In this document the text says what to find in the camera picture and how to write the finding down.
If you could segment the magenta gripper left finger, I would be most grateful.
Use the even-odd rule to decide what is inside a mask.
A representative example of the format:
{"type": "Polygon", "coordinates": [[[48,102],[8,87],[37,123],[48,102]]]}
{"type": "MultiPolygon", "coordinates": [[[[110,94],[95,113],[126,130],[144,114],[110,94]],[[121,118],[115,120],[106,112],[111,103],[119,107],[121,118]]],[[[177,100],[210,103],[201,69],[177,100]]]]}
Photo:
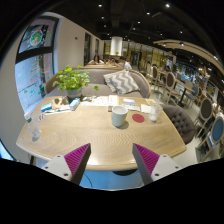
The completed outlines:
{"type": "Polygon", "coordinates": [[[79,185],[91,154],[91,144],[85,144],[64,156],[72,173],[71,182],[79,185]]]}

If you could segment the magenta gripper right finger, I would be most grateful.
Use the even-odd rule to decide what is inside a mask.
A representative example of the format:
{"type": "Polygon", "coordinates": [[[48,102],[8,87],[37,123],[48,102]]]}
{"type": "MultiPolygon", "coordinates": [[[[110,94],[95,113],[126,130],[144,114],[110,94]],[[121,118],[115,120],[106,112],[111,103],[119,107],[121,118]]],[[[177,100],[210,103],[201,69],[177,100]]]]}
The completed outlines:
{"type": "Polygon", "coordinates": [[[132,154],[136,160],[143,183],[145,185],[152,183],[151,175],[159,160],[159,155],[136,143],[133,144],[132,154]]]}

